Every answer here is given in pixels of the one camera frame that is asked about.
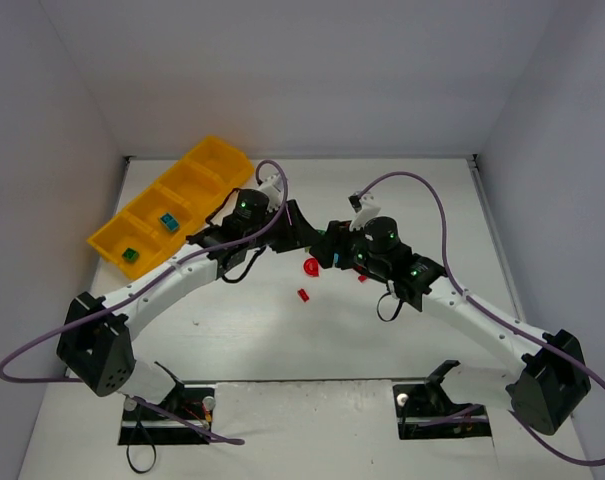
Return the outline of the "red arch lego piece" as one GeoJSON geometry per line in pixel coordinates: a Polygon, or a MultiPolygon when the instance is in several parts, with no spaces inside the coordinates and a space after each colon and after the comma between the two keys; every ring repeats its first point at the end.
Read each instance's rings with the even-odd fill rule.
{"type": "Polygon", "coordinates": [[[303,263],[305,274],[311,278],[317,278],[320,275],[320,265],[317,259],[307,258],[303,263]]]}

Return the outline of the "light blue lego brick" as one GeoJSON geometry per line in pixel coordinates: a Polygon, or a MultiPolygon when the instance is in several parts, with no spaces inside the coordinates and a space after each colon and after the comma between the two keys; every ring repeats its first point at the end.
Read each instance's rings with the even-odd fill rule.
{"type": "Polygon", "coordinates": [[[159,217],[161,225],[171,234],[180,229],[179,221],[169,212],[164,213],[159,217]]]}

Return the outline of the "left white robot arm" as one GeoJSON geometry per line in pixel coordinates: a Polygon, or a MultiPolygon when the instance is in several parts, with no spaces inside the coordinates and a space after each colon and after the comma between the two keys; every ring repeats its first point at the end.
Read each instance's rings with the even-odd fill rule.
{"type": "Polygon", "coordinates": [[[57,355],[99,397],[121,392],[161,402],[176,381],[135,359],[132,343],[142,330],[192,291],[245,262],[248,251],[283,253],[320,240],[295,200],[271,209],[264,192],[242,189],[220,224],[188,236],[177,254],[151,272],[108,295],[76,296],[57,355]]]}

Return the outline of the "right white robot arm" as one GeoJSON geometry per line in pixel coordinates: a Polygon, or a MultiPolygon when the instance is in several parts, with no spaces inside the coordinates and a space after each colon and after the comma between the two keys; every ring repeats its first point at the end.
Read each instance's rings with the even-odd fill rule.
{"type": "Polygon", "coordinates": [[[360,230],[332,221],[310,253],[324,268],[353,269],[384,284],[401,304],[447,323],[488,351],[507,372],[499,389],[508,407],[538,433],[555,434],[591,389],[588,375],[575,365],[584,356],[574,335],[551,334],[513,317],[496,322],[498,311],[473,306],[442,265],[404,244],[390,217],[376,217],[360,230]]]}

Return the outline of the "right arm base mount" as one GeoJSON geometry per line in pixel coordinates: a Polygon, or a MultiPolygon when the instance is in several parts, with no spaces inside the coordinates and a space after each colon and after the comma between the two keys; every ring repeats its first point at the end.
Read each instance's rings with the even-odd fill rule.
{"type": "Polygon", "coordinates": [[[446,376],[460,363],[447,360],[427,377],[394,383],[392,395],[401,441],[490,438],[486,408],[454,403],[443,388],[446,376]]]}

